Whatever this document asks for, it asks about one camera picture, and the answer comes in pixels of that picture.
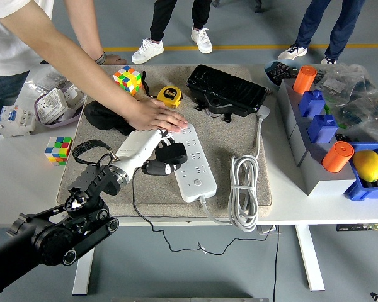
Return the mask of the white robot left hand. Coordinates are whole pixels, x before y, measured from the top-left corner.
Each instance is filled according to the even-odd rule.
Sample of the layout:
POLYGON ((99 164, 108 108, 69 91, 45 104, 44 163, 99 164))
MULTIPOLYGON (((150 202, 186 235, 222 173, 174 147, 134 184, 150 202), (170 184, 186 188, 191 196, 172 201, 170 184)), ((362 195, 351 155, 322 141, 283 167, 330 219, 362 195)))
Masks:
POLYGON ((172 134, 166 130, 133 131, 116 152, 117 160, 110 169, 128 183, 135 169, 142 167, 159 143, 167 138, 172 138, 172 134))

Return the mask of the person's left hand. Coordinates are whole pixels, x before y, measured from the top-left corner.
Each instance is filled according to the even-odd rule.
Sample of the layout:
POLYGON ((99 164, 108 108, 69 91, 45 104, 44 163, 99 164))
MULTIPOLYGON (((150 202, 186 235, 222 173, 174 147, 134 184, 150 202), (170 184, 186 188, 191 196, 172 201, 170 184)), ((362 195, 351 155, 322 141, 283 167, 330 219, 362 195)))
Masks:
POLYGON ((106 59, 103 65, 126 65, 127 61, 119 55, 106 54, 106 59))

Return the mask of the person's right hand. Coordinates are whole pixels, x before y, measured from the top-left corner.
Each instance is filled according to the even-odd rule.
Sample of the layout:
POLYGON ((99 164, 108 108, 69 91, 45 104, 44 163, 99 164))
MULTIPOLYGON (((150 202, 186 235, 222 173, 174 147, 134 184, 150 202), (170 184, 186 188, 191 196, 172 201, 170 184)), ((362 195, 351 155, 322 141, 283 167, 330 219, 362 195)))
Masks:
POLYGON ((179 132, 188 126, 187 120, 156 100, 129 101, 120 110, 128 124, 136 130, 167 130, 179 132))

